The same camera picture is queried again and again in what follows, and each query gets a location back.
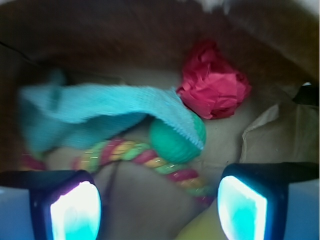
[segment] green ball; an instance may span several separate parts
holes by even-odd
[[[198,115],[191,112],[194,128],[199,138],[206,143],[206,126]],[[173,164],[184,164],[201,154],[192,142],[177,133],[162,120],[155,119],[150,126],[150,141],[157,154]]]

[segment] black object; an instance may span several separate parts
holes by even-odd
[[[319,165],[311,162],[234,163],[221,179],[234,176],[267,199],[265,240],[282,240],[287,220],[289,184],[319,178]]]
[[[53,239],[51,204],[84,181],[94,185],[93,178],[84,170],[6,171],[0,173],[0,186],[29,190],[32,226],[36,240]]]
[[[292,100],[296,104],[319,106],[319,87],[313,85],[301,86]]]

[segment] blue towel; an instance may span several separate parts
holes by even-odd
[[[33,152],[62,146],[87,149],[133,127],[147,115],[163,120],[199,149],[204,147],[191,113],[174,89],[64,86],[65,80],[62,71],[55,70],[47,84],[20,90],[20,127]]]

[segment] beige cloth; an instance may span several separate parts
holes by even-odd
[[[244,131],[240,163],[319,163],[319,107],[277,104]]]

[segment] red tissue paper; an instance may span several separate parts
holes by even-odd
[[[204,119],[232,116],[252,88],[246,75],[232,68],[211,40],[194,46],[182,73],[177,94]]]

